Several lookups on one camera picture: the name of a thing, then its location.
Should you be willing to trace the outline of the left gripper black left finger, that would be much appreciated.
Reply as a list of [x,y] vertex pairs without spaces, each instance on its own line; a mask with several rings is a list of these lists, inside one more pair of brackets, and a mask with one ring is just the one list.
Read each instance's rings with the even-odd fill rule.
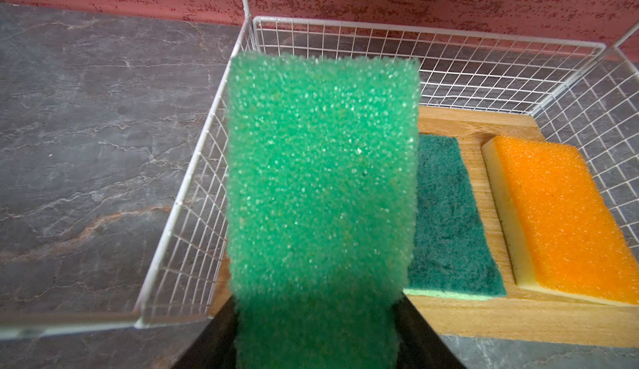
[[230,297],[172,368],[236,368],[236,335],[236,301]]

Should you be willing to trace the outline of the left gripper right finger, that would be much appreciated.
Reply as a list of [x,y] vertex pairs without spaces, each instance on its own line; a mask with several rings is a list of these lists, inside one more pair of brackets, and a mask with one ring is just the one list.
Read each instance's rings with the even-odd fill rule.
[[406,295],[396,302],[396,330],[397,368],[466,368]]

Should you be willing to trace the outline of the dark green sponge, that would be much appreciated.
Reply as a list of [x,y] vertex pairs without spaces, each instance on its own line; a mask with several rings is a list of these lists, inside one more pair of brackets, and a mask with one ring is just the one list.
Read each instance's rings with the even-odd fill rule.
[[457,139],[419,137],[418,214],[405,294],[486,301],[507,291]]

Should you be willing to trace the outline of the orange sponge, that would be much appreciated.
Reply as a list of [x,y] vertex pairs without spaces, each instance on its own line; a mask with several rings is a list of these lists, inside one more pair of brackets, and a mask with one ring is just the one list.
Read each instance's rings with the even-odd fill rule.
[[482,153],[520,288],[637,306],[638,262],[576,148],[500,135]]

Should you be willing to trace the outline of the light green sponge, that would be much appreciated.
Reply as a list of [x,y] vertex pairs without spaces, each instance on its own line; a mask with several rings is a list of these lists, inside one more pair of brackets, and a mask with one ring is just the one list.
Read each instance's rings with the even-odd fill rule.
[[227,217],[239,368],[393,368],[417,215],[419,70],[242,53]]

